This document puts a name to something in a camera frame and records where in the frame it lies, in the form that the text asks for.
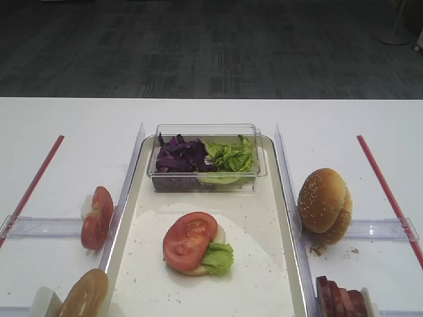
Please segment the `red strip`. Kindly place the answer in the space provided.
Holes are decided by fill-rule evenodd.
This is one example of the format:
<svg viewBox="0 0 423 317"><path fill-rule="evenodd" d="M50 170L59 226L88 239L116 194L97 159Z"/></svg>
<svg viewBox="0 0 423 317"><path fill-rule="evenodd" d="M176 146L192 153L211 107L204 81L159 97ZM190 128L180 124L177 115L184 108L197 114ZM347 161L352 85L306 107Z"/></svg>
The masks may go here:
<svg viewBox="0 0 423 317"><path fill-rule="evenodd" d="M33 177L30 185L26 189L24 195L20 199L19 204L15 208L13 214L10 215L7 218L7 220L4 221L4 226L1 229L1 243L0 243L0 246L3 246L4 242L6 241L6 239L7 239L7 233L12 229L14 223L16 222L16 220L18 219L18 217L20 216L22 210L24 209L25 205L27 204L30 196L32 195L32 193L34 191L34 189L38 185L41 177L44 175L47 167L49 166L49 164L51 163L51 161L54 158L55 154L57 153L60 145L62 144L62 142L64 140L64 138L65 138L64 135L59 135L58 136L58 138L56 139L54 145L50 149L48 155L44 159L42 165L38 169L36 175Z"/></svg>
<svg viewBox="0 0 423 317"><path fill-rule="evenodd" d="M362 135L357 135L356 136L370 166L373 169L373 172L375 173L384 193L385 196L387 198L387 200L389 201L396 217L399 219L399 222L404 230L404 233L406 234L409 244L420 264L420 267L422 267L422 249L418 243L418 239L417 239L417 234L413 233L412 228L411 228L411 222L408 221L406 219L406 217L404 216L399 204L397 203L397 200L395 199L381 169L379 168L376 159L374 158L370 148L368 147L364 137Z"/></svg>

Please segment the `left red strip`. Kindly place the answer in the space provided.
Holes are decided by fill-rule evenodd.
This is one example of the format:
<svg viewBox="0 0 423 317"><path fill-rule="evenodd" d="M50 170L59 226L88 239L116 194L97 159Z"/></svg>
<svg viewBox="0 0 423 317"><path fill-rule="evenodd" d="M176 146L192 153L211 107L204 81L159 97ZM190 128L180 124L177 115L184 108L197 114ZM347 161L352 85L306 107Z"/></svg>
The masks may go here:
<svg viewBox="0 0 423 317"><path fill-rule="evenodd" d="M64 135L59 135L58 136L58 138L56 139L54 145L50 149L48 155L44 159L42 165L38 169L36 175L33 177L30 185L26 189L24 195L20 199L19 204L15 208L13 214L10 215L7 218L7 220L4 221L4 226L1 229L1 243L0 243L0 246L3 246L4 242L6 241L6 239L7 239L7 233L12 229L14 223L16 222L16 220L18 219L18 217L20 216L22 210L24 209L25 205L27 204L30 196L32 195L32 193L34 191L34 189L38 185L41 177L44 175L47 167L49 166L49 164L51 163L51 161L54 158L55 154L57 153L60 145L62 144L62 142L64 140L64 138L65 138Z"/></svg>

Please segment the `stack of sausage slices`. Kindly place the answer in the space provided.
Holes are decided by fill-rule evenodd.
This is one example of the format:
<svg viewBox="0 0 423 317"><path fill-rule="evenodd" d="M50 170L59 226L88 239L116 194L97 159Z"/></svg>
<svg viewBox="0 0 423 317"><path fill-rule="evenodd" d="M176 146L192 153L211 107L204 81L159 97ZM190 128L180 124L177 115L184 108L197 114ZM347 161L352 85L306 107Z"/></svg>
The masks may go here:
<svg viewBox="0 0 423 317"><path fill-rule="evenodd" d="M326 276L316 278L321 316L371 316L363 291L340 288Z"/></svg>

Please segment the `white metal tray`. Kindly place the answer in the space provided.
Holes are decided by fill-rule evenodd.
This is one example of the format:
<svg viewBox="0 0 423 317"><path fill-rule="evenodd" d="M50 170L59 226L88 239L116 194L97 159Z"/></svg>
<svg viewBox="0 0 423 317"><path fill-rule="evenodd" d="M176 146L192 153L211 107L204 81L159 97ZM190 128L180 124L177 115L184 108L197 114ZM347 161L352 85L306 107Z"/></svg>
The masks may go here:
<svg viewBox="0 0 423 317"><path fill-rule="evenodd" d="M146 174L153 138L141 148L120 231L122 256L110 278L110 316L304 316L295 252L273 142L267 174L251 192L157 193ZM222 277L191 277L163 261L170 226L191 211L215 217L235 262Z"/></svg>

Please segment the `right long clear divider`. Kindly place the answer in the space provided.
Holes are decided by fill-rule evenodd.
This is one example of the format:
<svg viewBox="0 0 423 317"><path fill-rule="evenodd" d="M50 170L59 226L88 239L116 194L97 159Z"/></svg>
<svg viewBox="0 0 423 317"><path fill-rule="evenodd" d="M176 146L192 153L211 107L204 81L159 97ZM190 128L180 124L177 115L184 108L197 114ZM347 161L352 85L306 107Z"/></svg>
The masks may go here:
<svg viewBox="0 0 423 317"><path fill-rule="evenodd" d="M286 147L278 125L276 125L274 140L295 259L295 270L297 272L297 280L301 292L301 311L305 313L305 316L321 316L319 302L316 298L315 286L309 267L305 239L302 235L301 221L297 212L295 195L292 189Z"/></svg>

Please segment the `upright tomato slice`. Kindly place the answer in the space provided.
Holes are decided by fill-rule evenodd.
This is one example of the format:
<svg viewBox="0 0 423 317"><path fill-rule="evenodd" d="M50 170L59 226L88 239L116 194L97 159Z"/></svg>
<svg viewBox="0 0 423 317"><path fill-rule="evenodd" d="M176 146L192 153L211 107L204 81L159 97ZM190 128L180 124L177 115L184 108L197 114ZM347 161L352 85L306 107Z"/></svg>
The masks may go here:
<svg viewBox="0 0 423 317"><path fill-rule="evenodd" d="M98 186L93 195L91 211L85 217L81 229L81 243L88 250L98 250L105 243L114 204L109 191Z"/></svg>

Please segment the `left long clear divider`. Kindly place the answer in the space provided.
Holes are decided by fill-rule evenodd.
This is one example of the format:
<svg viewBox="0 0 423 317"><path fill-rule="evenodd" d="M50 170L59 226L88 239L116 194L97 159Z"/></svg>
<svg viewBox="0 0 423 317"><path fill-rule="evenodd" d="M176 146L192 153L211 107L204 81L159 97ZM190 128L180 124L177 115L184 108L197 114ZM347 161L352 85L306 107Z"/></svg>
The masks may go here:
<svg viewBox="0 0 423 317"><path fill-rule="evenodd" d="M119 269L119 267L115 269L116 265L113 264L113 255L118 251L120 229L122 228L122 223L124 222L124 213L128 201L130 187L134 178L139 153L141 150L141 145L144 138L145 128L143 122L141 122L135 140L135 145L130 159L130 163L128 165L128 170L126 172L126 177L122 186L122 191L120 193L117 206L114 210L114 214L112 216L108 236L106 238L106 242L102 251L102 256L98 265L98 268L103 270L103 272L105 272L108 277L108 290L106 292L106 296L103 300L103 303L100 306L98 316L108 316L110 301L114 290L114 283L116 282Z"/></svg>

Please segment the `tomato slice on tray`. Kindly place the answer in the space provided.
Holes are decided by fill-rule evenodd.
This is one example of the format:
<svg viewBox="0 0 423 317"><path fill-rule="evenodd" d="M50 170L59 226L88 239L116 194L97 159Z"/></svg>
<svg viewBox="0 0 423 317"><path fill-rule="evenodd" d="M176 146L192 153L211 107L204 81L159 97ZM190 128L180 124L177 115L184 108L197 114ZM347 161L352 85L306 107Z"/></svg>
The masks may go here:
<svg viewBox="0 0 423 317"><path fill-rule="evenodd" d="M165 261L178 271L195 270L217 234L217 221L208 213L193 212L180 217L163 239Z"/></svg>

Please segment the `lettuce leaf on tray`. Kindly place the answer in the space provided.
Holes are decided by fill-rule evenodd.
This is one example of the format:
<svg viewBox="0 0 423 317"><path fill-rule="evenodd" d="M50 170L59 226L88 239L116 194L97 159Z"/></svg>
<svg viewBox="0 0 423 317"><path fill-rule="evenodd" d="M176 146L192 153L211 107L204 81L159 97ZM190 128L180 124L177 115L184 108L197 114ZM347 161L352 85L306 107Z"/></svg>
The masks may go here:
<svg viewBox="0 0 423 317"><path fill-rule="evenodd" d="M201 265L212 275L222 276L229 272L234 262L233 248L230 244L210 242Z"/></svg>

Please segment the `long clear divider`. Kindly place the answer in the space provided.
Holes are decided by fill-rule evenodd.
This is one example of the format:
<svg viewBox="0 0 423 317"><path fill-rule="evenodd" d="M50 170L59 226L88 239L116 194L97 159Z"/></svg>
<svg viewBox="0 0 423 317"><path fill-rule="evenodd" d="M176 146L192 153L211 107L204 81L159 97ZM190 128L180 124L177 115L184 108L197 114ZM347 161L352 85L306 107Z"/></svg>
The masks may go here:
<svg viewBox="0 0 423 317"><path fill-rule="evenodd" d="M292 189L286 147L278 125L276 125L274 140L295 259L295 270L297 272L297 280L301 292L301 311L305 313L305 316L321 316L319 302L316 298L315 286L309 267L305 239L302 235L301 221L297 212L295 195Z"/></svg>
<svg viewBox="0 0 423 317"><path fill-rule="evenodd" d="M126 172L126 177L122 186L122 191L120 193L117 206L114 210L114 214L112 216L108 236L106 238L106 242L102 251L102 256L98 265L98 268L103 270L103 272L105 272L108 277L108 290L106 292L106 296L103 300L103 303L100 306L98 316L108 316L110 301L114 290L114 283L116 282L119 269L119 267L115 269L116 265L113 264L113 255L118 251L120 229L122 228L122 223L124 222L124 213L128 201L130 187L134 178L139 153L141 150L141 145L144 138L145 128L143 122L141 122L135 140L135 145L130 159L130 163L128 165L128 170Z"/></svg>

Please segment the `clear plastic salad box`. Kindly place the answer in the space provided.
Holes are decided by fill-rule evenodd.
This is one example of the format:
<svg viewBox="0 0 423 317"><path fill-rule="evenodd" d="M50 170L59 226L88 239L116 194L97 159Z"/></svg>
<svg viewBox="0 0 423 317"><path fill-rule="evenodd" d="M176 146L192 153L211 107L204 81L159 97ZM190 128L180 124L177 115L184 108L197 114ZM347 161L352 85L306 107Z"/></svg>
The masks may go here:
<svg viewBox="0 0 423 317"><path fill-rule="evenodd" d="M216 142L223 144L238 143L238 135L249 139L253 144L254 159L252 172L244 173L223 173L223 172L156 172L157 155L161 149L158 135L162 134L167 143L172 137L181 134L185 141L195 141L199 139L205 142ZM156 192L234 192L253 191L259 177L267 174L264 162L264 145L260 130L252 123L222 123L222 124L160 124L157 126L156 134L153 138L152 150L149 155L146 174L150 177ZM222 186L203 184L198 177L201 176L241 176L249 177L252 180L242 187Z"/></svg>

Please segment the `right red strip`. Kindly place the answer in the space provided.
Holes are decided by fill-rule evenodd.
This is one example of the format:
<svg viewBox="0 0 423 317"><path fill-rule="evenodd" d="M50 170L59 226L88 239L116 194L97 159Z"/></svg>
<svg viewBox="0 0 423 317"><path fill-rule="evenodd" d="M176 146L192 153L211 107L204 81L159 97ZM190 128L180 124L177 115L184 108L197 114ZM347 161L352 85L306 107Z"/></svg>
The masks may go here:
<svg viewBox="0 0 423 317"><path fill-rule="evenodd" d="M373 172L375 173L384 193L385 196L387 198L387 200L389 201L396 217L399 219L399 222L404 230L404 233L406 234L409 244L420 264L420 267L422 267L422 249L418 243L418 239L417 239L417 234L413 233L412 228L411 228L411 222L408 221L406 219L406 217L404 216L399 204L397 203L397 200L395 199L381 169L379 168L376 159L374 158L370 148L368 147L364 137L362 135L357 135L356 136L370 166L373 169Z"/></svg>

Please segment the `bottom bun on tray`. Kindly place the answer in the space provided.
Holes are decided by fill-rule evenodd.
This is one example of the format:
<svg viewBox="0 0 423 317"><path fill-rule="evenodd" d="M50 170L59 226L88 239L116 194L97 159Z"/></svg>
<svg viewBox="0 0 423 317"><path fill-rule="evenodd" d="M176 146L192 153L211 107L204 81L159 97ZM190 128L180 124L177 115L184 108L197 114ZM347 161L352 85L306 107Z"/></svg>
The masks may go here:
<svg viewBox="0 0 423 317"><path fill-rule="evenodd" d="M225 243L225 231L223 229L223 227L221 225L217 225L217 234L214 237L214 239L211 240L211 242L213 243L220 243L220 244L224 244ZM166 259L166 257L163 257L163 260L166 262L167 265L169 265L171 268L173 268L174 270L176 270L179 273L182 273L184 275L189 275L189 276L202 276L202 275L207 275L210 274L209 271L206 269L206 266L202 263L202 260L200 260L199 264L196 266L195 269L190 270L190 271L183 271L183 270L179 270L174 268Z"/></svg>

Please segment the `green lettuce in box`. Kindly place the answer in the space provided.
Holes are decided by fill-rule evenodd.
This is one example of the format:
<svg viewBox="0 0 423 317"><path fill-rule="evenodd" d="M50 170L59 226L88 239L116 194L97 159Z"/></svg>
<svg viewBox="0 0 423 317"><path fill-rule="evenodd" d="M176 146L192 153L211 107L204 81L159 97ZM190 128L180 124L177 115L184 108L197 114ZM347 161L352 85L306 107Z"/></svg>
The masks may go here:
<svg viewBox="0 0 423 317"><path fill-rule="evenodd" d="M238 135L238 138L238 143L204 143L208 153L208 158L213 162L213 165L217 168L218 172L244 173L253 171L253 144L249 141L249 139L242 135ZM252 180L252 178L241 176L201 176L198 177L198 179L203 184L235 187L242 187Z"/></svg>

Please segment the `upright brown bun half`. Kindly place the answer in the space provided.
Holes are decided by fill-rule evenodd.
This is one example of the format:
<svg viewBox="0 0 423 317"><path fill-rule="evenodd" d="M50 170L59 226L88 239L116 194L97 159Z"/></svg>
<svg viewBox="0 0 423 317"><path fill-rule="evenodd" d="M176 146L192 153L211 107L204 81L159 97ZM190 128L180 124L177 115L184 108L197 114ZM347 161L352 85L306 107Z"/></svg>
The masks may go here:
<svg viewBox="0 0 423 317"><path fill-rule="evenodd" d="M91 269L74 284L62 304L58 316L98 316L107 292L107 274L98 268Z"/></svg>

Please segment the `purple cabbage leaves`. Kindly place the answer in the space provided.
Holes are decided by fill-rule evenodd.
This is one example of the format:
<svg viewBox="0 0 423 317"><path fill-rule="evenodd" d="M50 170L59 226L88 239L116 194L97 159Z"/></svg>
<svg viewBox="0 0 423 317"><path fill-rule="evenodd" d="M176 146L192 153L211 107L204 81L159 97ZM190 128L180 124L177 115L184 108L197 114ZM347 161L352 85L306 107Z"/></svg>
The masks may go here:
<svg viewBox="0 0 423 317"><path fill-rule="evenodd" d="M161 146L156 161L156 172L217 172L217 166L207 164L206 146L199 140L185 141L181 134L165 142L158 135Z"/></svg>

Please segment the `white bun holder block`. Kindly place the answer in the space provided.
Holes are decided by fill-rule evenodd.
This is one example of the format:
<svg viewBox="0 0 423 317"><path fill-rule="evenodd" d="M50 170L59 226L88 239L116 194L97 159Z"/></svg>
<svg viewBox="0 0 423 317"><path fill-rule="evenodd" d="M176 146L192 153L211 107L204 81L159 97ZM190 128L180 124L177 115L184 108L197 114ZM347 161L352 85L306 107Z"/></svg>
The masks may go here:
<svg viewBox="0 0 423 317"><path fill-rule="evenodd" d="M48 287L40 287L32 301L30 317L58 317L62 301L56 292Z"/></svg>

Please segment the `sesame bun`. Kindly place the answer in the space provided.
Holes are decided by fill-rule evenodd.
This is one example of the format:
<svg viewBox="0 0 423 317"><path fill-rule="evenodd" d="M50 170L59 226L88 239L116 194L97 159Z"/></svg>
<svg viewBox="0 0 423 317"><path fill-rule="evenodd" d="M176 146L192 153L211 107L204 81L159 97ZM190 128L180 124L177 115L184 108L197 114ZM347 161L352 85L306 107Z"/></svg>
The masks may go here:
<svg viewBox="0 0 423 317"><path fill-rule="evenodd" d="M308 175L297 200L302 224L314 233L326 232L346 203L347 189L341 175L331 168Z"/></svg>
<svg viewBox="0 0 423 317"><path fill-rule="evenodd" d="M349 190L346 190L344 206L340 210L333 226L323 233L322 241L326 245L338 243L346 234L352 220L353 202Z"/></svg>

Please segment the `upper left clear rail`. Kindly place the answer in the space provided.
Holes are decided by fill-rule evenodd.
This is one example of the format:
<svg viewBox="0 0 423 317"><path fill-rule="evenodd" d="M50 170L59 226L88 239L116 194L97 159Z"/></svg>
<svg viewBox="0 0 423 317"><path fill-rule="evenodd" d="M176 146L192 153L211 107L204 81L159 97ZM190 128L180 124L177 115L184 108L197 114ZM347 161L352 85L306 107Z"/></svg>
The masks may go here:
<svg viewBox="0 0 423 317"><path fill-rule="evenodd" d="M1 238L79 238L80 218L39 218L8 216L1 225Z"/></svg>

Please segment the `front sesame bun top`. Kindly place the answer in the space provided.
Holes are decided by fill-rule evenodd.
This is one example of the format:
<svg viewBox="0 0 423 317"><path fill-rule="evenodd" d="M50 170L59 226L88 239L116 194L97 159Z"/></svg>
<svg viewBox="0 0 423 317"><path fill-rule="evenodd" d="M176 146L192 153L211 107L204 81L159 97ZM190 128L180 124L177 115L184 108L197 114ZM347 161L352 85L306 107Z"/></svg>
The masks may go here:
<svg viewBox="0 0 423 317"><path fill-rule="evenodd" d="M331 168L308 175L297 200L302 224L314 233L326 232L346 203L347 189L341 175Z"/></svg>

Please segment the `rear sesame bun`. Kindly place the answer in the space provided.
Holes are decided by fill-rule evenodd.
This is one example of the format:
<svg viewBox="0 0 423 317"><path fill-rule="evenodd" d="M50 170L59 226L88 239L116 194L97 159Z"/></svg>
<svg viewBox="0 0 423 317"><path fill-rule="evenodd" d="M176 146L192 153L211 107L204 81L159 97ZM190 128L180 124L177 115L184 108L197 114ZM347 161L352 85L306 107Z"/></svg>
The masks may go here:
<svg viewBox="0 0 423 317"><path fill-rule="evenodd" d="M333 226L323 233L322 241L326 245L338 243L346 234L352 220L353 202L349 190L346 190L344 206L340 210Z"/></svg>

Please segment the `upper right clear rail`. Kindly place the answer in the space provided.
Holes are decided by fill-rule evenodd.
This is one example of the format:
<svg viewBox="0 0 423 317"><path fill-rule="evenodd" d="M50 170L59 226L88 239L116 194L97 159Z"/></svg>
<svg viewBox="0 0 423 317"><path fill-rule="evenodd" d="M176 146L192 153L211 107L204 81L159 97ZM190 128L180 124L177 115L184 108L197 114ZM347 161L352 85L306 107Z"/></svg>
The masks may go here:
<svg viewBox="0 0 423 317"><path fill-rule="evenodd" d="M418 242L420 237L410 218L354 219L343 239Z"/></svg>

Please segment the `clear rail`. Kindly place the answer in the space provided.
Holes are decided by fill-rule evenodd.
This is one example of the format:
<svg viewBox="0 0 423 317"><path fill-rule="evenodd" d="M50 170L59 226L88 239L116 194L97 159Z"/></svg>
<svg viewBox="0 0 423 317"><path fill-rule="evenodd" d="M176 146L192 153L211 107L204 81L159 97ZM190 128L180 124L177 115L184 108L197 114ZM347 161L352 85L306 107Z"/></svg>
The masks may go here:
<svg viewBox="0 0 423 317"><path fill-rule="evenodd" d="M8 216L1 225L1 238L79 238L80 218L39 218Z"/></svg>
<svg viewBox="0 0 423 317"><path fill-rule="evenodd" d="M420 237L410 218L354 219L343 239L418 242Z"/></svg>

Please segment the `white sausage holder block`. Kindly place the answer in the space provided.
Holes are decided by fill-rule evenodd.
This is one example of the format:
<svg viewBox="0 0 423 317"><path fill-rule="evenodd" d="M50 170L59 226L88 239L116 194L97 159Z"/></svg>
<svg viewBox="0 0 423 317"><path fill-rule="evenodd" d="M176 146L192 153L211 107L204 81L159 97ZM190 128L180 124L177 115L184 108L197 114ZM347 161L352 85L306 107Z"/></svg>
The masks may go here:
<svg viewBox="0 0 423 317"><path fill-rule="evenodd" d="M367 310L367 317L380 317L379 309L375 303L372 302L370 293L367 288L363 287L360 291L364 298L365 307Z"/></svg>

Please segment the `white tomato holder block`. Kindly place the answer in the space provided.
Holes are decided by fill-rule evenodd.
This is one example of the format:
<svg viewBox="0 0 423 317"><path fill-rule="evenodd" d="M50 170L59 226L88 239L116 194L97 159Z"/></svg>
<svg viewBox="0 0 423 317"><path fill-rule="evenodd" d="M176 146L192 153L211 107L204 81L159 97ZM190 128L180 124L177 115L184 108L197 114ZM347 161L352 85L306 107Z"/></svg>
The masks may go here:
<svg viewBox="0 0 423 317"><path fill-rule="evenodd" d="M87 195L81 207L81 219L84 221L86 216L91 212L93 196Z"/></svg>

